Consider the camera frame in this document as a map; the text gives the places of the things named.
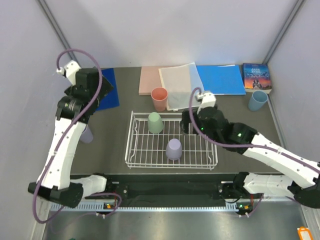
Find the large purple cup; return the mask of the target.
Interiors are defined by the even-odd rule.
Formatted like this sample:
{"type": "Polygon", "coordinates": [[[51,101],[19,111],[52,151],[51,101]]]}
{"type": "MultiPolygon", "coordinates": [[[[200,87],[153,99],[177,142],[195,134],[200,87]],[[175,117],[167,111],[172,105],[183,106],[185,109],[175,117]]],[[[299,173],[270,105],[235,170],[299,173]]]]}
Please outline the large purple cup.
{"type": "Polygon", "coordinates": [[[93,133],[88,125],[85,126],[81,136],[80,141],[85,144],[89,144],[93,141],[93,133]]]}

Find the blue cup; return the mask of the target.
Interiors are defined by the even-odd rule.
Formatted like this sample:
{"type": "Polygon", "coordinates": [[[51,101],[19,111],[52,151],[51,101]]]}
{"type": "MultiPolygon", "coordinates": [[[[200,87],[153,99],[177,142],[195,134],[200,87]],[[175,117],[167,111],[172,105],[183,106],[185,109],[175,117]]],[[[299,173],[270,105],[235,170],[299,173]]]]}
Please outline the blue cup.
{"type": "Polygon", "coordinates": [[[268,95],[264,91],[255,91],[252,93],[248,102],[249,110],[258,111],[268,101],[268,95]]]}

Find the pink cup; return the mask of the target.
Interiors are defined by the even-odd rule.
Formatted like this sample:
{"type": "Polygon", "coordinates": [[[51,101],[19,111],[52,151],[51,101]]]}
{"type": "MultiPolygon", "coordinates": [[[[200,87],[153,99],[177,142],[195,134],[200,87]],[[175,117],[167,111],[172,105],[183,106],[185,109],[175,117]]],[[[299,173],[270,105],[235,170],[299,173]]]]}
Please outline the pink cup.
{"type": "Polygon", "coordinates": [[[154,88],[151,91],[151,98],[156,111],[162,112],[166,109],[168,92],[165,88],[163,87],[154,88]]]}

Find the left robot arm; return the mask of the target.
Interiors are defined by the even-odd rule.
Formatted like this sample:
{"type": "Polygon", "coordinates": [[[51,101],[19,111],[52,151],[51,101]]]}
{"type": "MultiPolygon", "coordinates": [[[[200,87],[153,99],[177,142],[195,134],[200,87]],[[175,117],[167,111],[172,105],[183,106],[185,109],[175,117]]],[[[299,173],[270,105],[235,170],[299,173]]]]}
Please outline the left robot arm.
{"type": "Polygon", "coordinates": [[[88,110],[79,117],[97,91],[100,76],[97,68],[79,68],[72,71],[66,67],[67,78],[74,79],[59,102],[55,114],[54,134],[49,149],[47,163],[50,164],[37,195],[53,203],[75,208],[80,201],[97,193],[109,198],[114,191],[111,183],[102,175],[92,174],[77,180],[70,179],[71,167],[82,133],[88,125],[90,116],[99,107],[101,100],[113,90],[109,81],[102,77],[99,94],[88,110]]]}

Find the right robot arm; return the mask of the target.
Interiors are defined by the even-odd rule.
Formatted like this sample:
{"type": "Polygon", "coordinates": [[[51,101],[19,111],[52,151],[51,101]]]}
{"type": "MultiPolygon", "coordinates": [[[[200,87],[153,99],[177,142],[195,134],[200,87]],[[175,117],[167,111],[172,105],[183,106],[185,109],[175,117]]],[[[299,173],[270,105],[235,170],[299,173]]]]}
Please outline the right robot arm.
{"type": "Polygon", "coordinates": [[[181,130],[193,133],[227,151],[255,159],[280,172],[279,175],[239,172],[235,175],[230,194],[245,198],[252,194],[289,197],[303,206],[320,207],[320,164],[297,156],[274,144],[256,129],[229,122],[217,107],[184,110],[181,130]]]}

